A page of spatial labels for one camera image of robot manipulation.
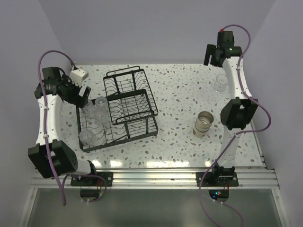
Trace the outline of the clear glass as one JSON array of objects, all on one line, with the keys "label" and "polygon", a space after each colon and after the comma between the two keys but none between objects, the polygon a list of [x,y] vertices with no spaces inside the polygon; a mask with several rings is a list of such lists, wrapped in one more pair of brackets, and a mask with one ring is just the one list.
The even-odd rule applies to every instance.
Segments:
[{"label": "clear glass", "polygon": [[109,128],[110,127],[110,119],[108,113],[105,109],[95,111],[95,122],[98,126]]},{"label": "clear glass", "polygon": [[216,92],[224,92],[227,88],[228,81],[225,74],[218,74],[215,78],[214,89]]},{"label": "clear glass", "polygon": [[94,104],[86,105],[81,110],[88,122],[96,123],[96,118],[95,118],[96,106]]},{"label": "clear glass", "polygon": [[95,142],[98,140],[96,134],[89,129],[83,129],[79,133],[79,139],[83,146],[94,146]]},{"label": "clear glass", "polygon": [[104,115],[105,117],[109,117],[109,108],[107,98],[104,96],[100,96],[95,100],[96,111],[100,115]]}]

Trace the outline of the beige cup rack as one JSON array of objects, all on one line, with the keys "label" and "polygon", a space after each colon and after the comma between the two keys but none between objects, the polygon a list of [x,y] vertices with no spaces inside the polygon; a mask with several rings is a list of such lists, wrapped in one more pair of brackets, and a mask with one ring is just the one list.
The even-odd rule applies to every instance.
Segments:
[{"label": "beige cup rack", "polygon": [[193,128],[193,134],[198,137],[201,138],[203,137],[208,131],[209,131],[210,127],[208,125],[200,125],[198,123],[195,123],[194,128]]},{"label": "beige cup rack", "polygon": [[214,117],[210,112],[202,111],[197,116],[195,127],[201,132],[206,132],[210,129],[213,121]]}]

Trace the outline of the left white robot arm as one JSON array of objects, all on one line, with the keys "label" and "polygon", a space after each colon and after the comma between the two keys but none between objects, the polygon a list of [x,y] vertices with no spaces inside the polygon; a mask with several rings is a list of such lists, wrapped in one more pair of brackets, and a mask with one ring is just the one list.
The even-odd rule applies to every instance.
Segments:
[{"label": "left white robot arm", "polygon": [[90,161],[77,159],[75,152],[63,141],[61,136],[61,112],[63,103],[82,108],[88,102],[91,89],[87,87],[79,95],[88,71],[75,69],[65,75],[58,67],[42,70],[43,79],[34,95],[39,106],[39,132],[36,145],[28,149],[28,156],[43,178],[55,175],[79,174],[85,184],[92,186],[98,181]]}]

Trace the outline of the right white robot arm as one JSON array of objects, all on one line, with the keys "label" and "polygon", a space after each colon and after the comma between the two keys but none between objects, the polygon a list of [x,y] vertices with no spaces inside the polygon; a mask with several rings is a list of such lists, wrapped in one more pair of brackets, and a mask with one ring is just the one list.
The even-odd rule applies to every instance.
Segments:
[{"label": "right white robot arm", "polygon": [[211,64],[224,69],[227,77],[230,100],[220,113],[223,125],[223,141],[218,161],[212,167],[211,180],[215,185],[223,185],[228,175],[233,175],[235,156],[240,140],[240,131],[250,124],[258,105],[249,100],[243,70],[242,49],[234,45],[232,31],[220,30],[217,44],[209,44],[205,53],[204,65]]}]

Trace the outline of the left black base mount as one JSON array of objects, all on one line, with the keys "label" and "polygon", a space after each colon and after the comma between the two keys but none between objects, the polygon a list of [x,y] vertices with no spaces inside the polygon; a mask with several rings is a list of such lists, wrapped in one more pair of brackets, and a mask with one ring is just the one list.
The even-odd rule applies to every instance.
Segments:
[{"label": "left black base mount", "polygon": [[111,187],[114,179],[113,172],[97,172],[95,175],[72,175],[71,186],[78,187]]}]

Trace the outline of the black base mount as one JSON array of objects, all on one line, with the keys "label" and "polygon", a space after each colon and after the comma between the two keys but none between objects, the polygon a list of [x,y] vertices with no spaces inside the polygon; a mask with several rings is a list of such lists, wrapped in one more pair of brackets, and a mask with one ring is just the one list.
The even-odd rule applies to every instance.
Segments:
[{"label": "black base mount", "polygon": [[238,177],[235,167],[225,168],[215,165],[210,171],[196,172],[196,184],[199,187],[238,187]]},{"label": "black base mount", "polygon": [[111,187],[114,179],[113,172],[97,172],[95,175],[72,175],[71,186],[78,187]]}]

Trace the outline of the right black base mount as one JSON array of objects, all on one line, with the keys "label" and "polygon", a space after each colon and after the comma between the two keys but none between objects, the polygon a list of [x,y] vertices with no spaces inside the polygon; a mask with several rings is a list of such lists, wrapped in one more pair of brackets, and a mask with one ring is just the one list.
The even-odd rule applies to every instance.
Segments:
[{"label": "right black base mount", "polygon": [[196,184],[199,187],[238,187],[238,177],[235,167],[225,168],[215,165],[210,171],[196,172]]}]

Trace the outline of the aluminium front rail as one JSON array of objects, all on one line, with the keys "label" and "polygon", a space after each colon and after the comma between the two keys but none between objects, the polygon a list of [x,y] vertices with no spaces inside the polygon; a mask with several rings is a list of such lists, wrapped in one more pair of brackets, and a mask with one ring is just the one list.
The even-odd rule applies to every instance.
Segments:
[{"label": "aluminium front rail", "polygon": [[[111,172],[111,189],[197,189],[197,172],[205,168],[138,168],[99,169],[98,174]],[[274,170],[265,168],[235,169],[239,186],[229,189],[279,189]]]}]

